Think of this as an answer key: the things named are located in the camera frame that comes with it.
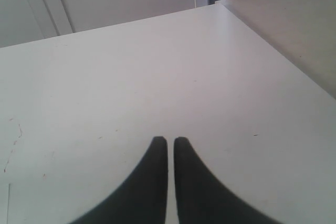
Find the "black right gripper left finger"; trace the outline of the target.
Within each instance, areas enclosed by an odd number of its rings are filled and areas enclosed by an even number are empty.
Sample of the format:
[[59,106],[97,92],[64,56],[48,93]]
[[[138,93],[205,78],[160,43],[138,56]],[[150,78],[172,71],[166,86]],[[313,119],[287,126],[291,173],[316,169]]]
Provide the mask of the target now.
[[166,205],[167,141],[156,136],[127,179],[73,223],[165,223]]

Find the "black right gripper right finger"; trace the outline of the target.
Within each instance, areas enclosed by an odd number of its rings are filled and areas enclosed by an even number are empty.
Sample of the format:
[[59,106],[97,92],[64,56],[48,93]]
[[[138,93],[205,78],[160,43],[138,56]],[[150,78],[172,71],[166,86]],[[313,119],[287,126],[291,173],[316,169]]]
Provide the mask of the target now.
[[185,137],[174,140],[174,182],[179,223],[277,223],[225,187]]

